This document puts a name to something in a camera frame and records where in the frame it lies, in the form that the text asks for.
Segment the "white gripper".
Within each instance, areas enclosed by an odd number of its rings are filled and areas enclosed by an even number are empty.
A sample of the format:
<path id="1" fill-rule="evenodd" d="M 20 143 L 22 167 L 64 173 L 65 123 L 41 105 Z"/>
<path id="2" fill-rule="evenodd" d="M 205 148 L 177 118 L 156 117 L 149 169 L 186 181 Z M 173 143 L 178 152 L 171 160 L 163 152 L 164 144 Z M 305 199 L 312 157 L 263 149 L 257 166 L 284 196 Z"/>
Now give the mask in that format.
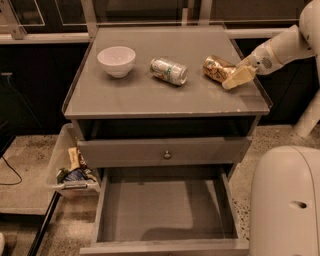
<path id="1" fill-rule="evenodd" d="M 273 41 L 259 45 L 251 54 L 241 60 L 234 72 L 222 83 L 226 90 L 233 89 L 254 79 L 258 75 L 269 75 L 284 66 L 284 48 Z"/>

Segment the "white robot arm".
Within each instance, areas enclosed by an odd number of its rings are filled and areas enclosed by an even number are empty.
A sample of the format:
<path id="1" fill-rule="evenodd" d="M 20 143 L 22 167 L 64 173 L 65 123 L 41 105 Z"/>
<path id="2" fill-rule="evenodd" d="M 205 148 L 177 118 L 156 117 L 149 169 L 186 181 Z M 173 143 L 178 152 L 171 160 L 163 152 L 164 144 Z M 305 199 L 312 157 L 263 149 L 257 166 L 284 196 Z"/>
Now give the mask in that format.
<path id="1" fill-rule="evenodd" d="M 230 90 L 252 81 L 256 75 L 269 75 L 286 64 L 320 54 L 320 0 L 312 0 L 301 12 L 299 25 L 293 25 L 255 48 L 236 65 L 222 86 Z"/>

